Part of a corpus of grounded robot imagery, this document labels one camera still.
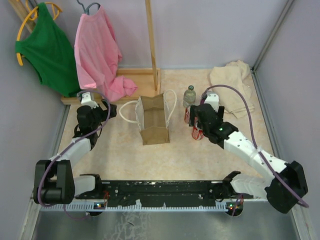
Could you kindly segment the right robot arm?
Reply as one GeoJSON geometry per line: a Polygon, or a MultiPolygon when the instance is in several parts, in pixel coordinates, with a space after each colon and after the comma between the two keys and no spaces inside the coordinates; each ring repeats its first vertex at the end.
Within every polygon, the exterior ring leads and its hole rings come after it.
{"type": "Polygon", "coordinates": [[[223,111],[222,106],[214,110],[209,103],[193,105],[190,125],[197,126],[211,143],[240,157],[261,176],[233,172],[223,185],[224,194],[229,198],[248,194],[266,199],[282,214],[302,204],[308,193],[303,166],[297,161],[288,163],[256,146],[237,127],[223,120],[223,111]]]}

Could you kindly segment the red soda can front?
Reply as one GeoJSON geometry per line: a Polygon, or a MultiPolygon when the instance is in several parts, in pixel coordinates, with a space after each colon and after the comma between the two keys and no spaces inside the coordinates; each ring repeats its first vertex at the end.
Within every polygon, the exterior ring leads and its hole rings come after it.
{"type": "Polygon", "coordinates": [[[190,123],[190,108],[191,108],[191,105],[188,105],[188,106],[185,108],[184,122],[185,122],[186,124],[189,124],[189,123],[190,123]]]}

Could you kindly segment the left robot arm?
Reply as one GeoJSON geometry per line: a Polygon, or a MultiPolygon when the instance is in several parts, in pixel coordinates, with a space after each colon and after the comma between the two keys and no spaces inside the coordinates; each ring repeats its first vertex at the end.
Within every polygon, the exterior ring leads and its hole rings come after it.
{"type": "Polygon", "coordinates": [[[94,107],[82,105],[77,109],[78,124],[70,144],[50,159],[39,160],[35,165],[33,200],[36,204],[50,207],[70,204],[83,193],[97,199],[103,195],[104,186],[98,174],[73,176],[76,165],[96,145],[101,131],[110,118],[117,116],[117,106],[103,100],[94,107]]]}

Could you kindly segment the clear green-cap bottle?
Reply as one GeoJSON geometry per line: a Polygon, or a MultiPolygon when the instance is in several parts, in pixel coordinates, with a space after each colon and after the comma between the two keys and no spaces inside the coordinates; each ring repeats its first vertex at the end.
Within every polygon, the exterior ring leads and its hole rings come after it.
{"type": "Polygon", "coordinates": [[[188,106],[194,104],[196,101],[196,92],[193,85],[189,85],[188,89],[183,94],[183,106],[187,108],[188,106]]]}

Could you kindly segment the red soda can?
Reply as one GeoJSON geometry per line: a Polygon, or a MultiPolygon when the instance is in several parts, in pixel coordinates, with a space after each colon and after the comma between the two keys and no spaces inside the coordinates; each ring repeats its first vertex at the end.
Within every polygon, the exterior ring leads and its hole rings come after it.
{"type": "Polygon", "coordinates": [[[200,141],[203,139],[204,135],[203,135],[203,130],[201,128],[199,128],[198,126],[193,126],[192,129],[192,133],[191,136],[194,140],[196,141],[200,141]]]}
{"type": "Polygon", "coordinates": [[[185,108],[184,122],[185,122],[186,124],[189,124],[189,123],[190,123],[190,108],[191,108],[191,105],[188,105],[188,106],[185,108]]]}

